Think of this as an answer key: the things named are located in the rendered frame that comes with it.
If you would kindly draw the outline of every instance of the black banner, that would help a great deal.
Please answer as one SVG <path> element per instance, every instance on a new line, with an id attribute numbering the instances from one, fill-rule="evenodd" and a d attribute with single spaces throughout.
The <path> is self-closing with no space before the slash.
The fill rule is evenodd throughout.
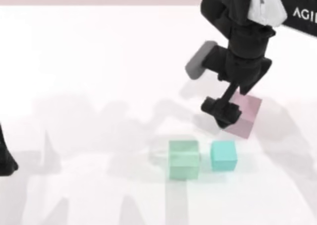
<path id="1" fill-rule="evenodd" d="M 288 18 L 283 23 L 317 37 L 317 0 L 282 0 Z"/>

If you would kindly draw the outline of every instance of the toy block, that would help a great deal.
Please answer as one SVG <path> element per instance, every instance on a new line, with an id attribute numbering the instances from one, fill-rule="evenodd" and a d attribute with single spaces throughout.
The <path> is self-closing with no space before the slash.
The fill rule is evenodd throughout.
<path id="1" fill-rule="evenodd" d="M 168 160 L 170 179 L 197 179 L 200 169 L 198 141 L 170 141 Z"/>
<path id="2" fill-rule="evenodd" d="M 213 171 L 233 171 L 238 159 L 234 141 L 215 141 L 211 145 Z"/>
<path id="3" fill-rule="evenodd" d="M 240 107 L 242 115 L 234 125 L 227 127 L 224 131 L 248 139 L 259 113 L 262 100 L 250 95 L 243 96 L 236 92 L 230 101 Z"/>

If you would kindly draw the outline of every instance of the teal block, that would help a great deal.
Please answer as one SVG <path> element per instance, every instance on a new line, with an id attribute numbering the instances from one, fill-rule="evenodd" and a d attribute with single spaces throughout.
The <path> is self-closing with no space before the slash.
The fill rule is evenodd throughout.
<path id="1" fill-rule="evenodd" d="M 198 141 L 170 141 L 168 161 L 170 179 L 197 179 L 200 169 Z"/>
<path id="2" fill-rule="evenodd" d="M 234 141 L 214 141 L 211 145 L 213 171 L 233 171 L 238 163 Z"/>

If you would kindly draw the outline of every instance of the pink cube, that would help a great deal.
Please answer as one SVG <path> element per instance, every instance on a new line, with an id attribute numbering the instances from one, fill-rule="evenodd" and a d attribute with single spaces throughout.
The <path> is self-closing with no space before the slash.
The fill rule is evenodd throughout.
<path id="1" fill-rule="evenodd" d="M 239 92 L 236 92 L 230 101 L 240 106 L 242 115 L 236 124 L 227 127 L 224 131 L 248 139 L 260 110 L 262 100 L 250 95 L 243 96 Z"/>

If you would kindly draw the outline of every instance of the white letter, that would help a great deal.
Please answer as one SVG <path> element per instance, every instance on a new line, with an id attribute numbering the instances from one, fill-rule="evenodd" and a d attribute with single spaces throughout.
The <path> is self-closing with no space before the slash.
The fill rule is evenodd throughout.
<path id="1" fill-rule="evenodd" d="M 298 7 L 296 8 L 296 10 L 295 10 L 295 12 L 294 12 L 293 16 L 296 16 L 296 15 L 298 15 L 298 17 L 299 17 L 299 18 L 302 18 L 302 17 L 301 17 L 301 13 L 300 13 L 300 11 L 299 11 L 299 8 L 298 8 Z"/>
<path id="2" fill-rule="evenodd" d="M 305 20 L 309 20 L 309 11 L 307 9 L 302 10 L 302 17 Z"/>

